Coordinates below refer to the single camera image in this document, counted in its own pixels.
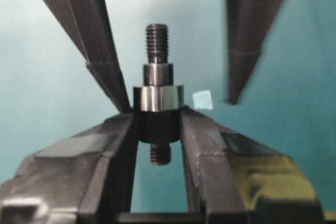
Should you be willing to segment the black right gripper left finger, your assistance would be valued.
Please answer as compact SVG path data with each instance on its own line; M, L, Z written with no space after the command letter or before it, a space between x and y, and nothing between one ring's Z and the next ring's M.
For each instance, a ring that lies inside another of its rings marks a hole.
M1 223L106 223L131 208L135 116L123 113L26 156L1 185Z

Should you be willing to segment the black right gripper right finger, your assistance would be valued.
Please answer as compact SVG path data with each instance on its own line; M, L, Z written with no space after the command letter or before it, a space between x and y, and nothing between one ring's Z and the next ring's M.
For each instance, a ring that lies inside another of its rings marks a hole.
M324 223L312 184L289 156L187 107L180 134L188 209L206 223Z

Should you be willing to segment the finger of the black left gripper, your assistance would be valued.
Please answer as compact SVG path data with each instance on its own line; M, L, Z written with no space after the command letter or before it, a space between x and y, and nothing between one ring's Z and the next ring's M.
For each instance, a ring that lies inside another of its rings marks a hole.
M130 111L105 0L43 1L84 56L87 69L118 111Z
M227 101L237 104L261 55L262 45L284 0L226 0Z

